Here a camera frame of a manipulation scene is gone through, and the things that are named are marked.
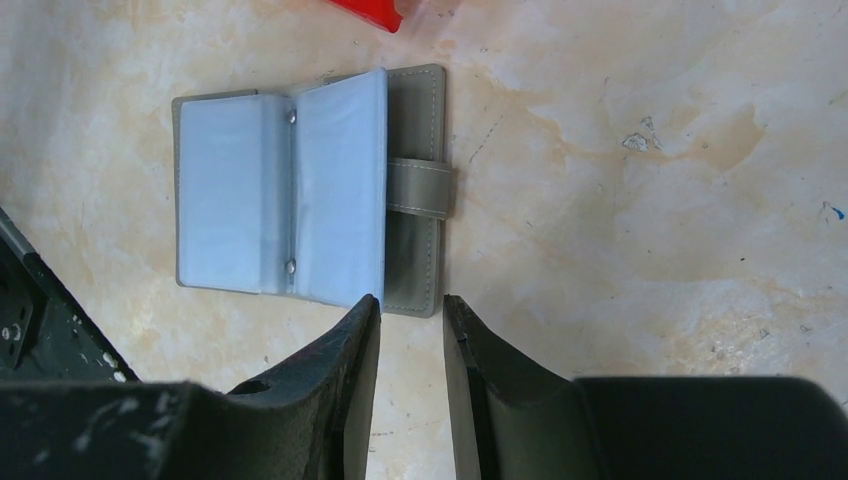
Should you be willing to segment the grey card holder wallet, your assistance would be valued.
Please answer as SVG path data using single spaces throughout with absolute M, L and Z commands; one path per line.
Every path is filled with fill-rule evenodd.
M 438 64 L 175 98 L 176 282 L 431 316 L 446 106 Z

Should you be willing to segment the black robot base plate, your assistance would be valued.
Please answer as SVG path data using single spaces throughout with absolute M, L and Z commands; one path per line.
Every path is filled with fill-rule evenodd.
M 139 377 L 10 217 L 1 213 L 1 380 Z

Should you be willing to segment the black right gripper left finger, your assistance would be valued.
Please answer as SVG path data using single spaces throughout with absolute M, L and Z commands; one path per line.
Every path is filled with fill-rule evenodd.
M 5 479 L 362 479 L 380 344 L 363 296 L 326 333 L 220 393 L 193 382 L 11 382 Z

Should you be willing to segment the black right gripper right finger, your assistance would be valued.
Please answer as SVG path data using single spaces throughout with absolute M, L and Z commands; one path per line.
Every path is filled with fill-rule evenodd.
M 460 479 L 843 479 L 847 417 L 785 376 L 568 380 L 443 301 Z

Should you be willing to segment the red plastic bin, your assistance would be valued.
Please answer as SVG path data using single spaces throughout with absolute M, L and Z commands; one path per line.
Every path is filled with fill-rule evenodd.
M 329 0 L 329 2 L 368 23 L 396 33 L 403 21 L 394 0 Z

